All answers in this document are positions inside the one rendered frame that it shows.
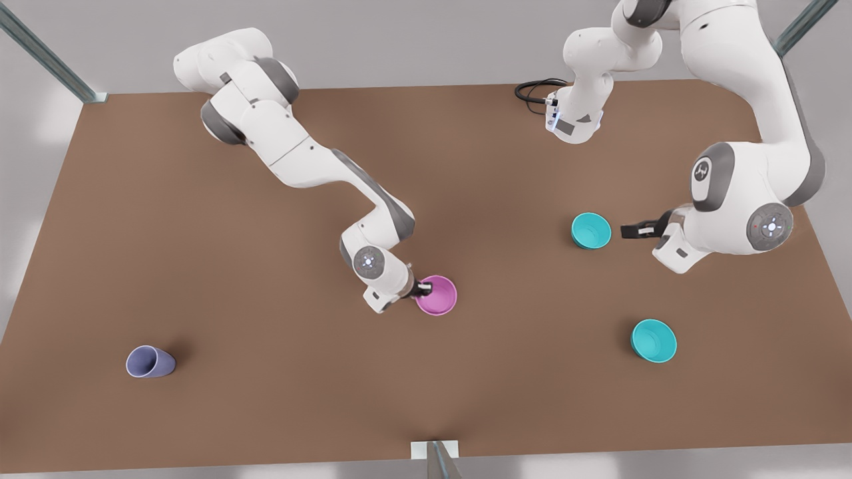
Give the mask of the purple cup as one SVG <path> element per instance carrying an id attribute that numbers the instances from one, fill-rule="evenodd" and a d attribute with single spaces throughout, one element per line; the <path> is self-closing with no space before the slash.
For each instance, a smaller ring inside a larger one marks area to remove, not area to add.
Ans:
<path id="1" fill-rule="evenodd" d="M 141 345 L 130 352 L 125 368 L 133 378 L 161 378 L 174 372 L 176 360 L 162 349 Z"/>

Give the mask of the teal blue bowl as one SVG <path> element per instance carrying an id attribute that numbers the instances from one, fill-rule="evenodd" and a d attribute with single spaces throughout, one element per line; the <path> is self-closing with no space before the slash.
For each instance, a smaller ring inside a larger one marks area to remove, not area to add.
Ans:
<path id="1" fill-rule="evenodd" d="M 603 216 L 584 212 L 572 219 L 571 239 L 583 249 L 600 249 L 612 239 L 612 228 Z"/>
<path id="2" fill-rule="evenodd" d="M 630 345 L 643 360 L 658 364 L 672 360 L 678 351 L 672 328 L 658 319 L 639 321 L 631 331 Z"/>

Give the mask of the silver frame post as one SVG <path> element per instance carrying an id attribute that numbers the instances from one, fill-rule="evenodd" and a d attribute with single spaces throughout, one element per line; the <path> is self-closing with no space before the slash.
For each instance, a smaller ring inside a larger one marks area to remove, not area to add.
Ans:
<path id="1" fill-rule="evenodd" d="M 839 0 L 810 0 L 773 43 L 779 58 L 784 58 L 838 3 Z"/>
<path id="2" fill-rule="evenodd" d="M 412 460 L 426 460 L 428 479 L 463 479 L 455 464 L 459 458 L 457 440 L 411 442 L 410 451 Z"/>
<path id="3" fill-rule="evenodd" d="M 97 104 L 107 101 L 107 92 L 97 92 L 89 87 L 2 0 L 0 0 L 0 29 L 82 103 Z"/>

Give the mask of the pink bowl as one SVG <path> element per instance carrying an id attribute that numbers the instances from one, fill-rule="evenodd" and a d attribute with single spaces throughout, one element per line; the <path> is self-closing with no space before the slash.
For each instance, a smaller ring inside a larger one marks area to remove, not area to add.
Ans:
<path id="1" fill-rule="evenodd" d="M 422 285 L 430 284 L 431 291 L 426 296 L 415 298 L 417 306 L 432 316 L 449 313 L 457 302 L 457 288 L 450 279 L 442 275 L 432 275 L 421 281 Z"/>

